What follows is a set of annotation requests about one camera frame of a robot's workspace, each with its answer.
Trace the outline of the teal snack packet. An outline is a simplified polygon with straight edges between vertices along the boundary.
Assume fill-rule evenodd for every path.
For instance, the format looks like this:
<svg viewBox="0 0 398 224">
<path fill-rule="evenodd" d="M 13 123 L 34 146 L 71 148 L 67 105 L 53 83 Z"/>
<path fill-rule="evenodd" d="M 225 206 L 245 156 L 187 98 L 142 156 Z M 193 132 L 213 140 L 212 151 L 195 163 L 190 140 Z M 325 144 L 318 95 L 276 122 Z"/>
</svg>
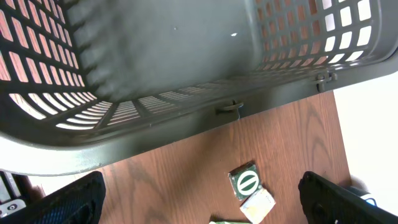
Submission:
<svg viewBox="0 0 398 224">
<path fill-rule="evenodd" d="M 209 224 L 251 224 L 247 222 L 232 222 L 232 221 L 210 221 Z"/>
</svg>

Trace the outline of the orange Kleenex tissue pack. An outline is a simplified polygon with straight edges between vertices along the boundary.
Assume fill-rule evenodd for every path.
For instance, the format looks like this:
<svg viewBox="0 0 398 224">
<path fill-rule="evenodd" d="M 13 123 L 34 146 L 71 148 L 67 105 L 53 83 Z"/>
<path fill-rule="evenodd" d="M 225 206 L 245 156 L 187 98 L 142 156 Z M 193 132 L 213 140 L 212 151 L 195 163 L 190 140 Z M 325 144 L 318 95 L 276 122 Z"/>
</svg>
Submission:
<svg viewBox="0 0 398 224">
<path fill-rule="evenodd" d="M 255 191 L 240 206 L 240 211 L 253 224 L 259 224 L 273 209 L 276 202 L 272 195 L 264 188 Z"/>
</svg>

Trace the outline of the grey plastic basket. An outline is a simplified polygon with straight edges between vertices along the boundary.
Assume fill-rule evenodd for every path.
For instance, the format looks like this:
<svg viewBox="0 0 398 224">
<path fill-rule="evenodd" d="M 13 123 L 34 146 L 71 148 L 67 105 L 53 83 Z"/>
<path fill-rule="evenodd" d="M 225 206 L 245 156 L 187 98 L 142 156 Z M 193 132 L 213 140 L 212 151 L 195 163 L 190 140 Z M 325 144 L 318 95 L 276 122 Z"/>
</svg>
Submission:
<svg viewBox="0 0 398 224">
<path fill-rule="evenodd" d="M 1 169 L 86 172 L 396 70 L 396 1 L 3 0 Z"/>
</svg>

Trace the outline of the green round-logo box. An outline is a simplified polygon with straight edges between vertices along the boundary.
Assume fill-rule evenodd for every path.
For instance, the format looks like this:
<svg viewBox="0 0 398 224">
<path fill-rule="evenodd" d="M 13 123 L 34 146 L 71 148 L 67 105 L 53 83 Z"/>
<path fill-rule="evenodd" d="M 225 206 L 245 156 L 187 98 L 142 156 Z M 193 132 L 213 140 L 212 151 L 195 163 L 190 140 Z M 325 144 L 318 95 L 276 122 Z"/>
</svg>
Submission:
<svg viewBox="0 0 398 224">
<path fill-rule="evenodd" d="M 247 162 L 228 173 L 228 179 L 233 188 L 234 196 L 246 200 L 261 188 L 261 179 L 257 166 L 253 161 Z"/>
</svg>

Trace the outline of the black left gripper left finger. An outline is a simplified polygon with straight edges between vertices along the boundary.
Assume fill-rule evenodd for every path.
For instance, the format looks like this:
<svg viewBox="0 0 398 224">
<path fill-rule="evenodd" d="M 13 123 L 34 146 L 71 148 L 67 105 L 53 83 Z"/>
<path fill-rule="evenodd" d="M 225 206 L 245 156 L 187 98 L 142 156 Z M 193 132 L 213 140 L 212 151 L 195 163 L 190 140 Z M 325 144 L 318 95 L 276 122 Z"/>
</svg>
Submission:
<svg viewBox="0 0 398 224">
<path fill-rule="evenodd" d="M 91 172 L 25 208 L 1 218 L 1 223 L 98 224 L 106 187 L 102 173 Z"/>
</svg>

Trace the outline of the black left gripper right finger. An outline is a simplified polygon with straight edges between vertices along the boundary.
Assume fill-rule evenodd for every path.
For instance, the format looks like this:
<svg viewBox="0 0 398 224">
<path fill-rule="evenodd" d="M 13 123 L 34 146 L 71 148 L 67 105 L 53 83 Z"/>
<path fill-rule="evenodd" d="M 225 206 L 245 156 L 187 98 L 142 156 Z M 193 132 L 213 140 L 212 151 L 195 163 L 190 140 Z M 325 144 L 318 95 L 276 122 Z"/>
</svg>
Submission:
<svg viewBox="0 0 398 224">
<path fill-rule="evenodd" d="M 375 207 L 367 203 L 346 188 L 312 171 L 304 173 L 298 189 L 300 203 L 309 223 L 397 223 L 396 215 L 378 205 Z"/>
</svg>

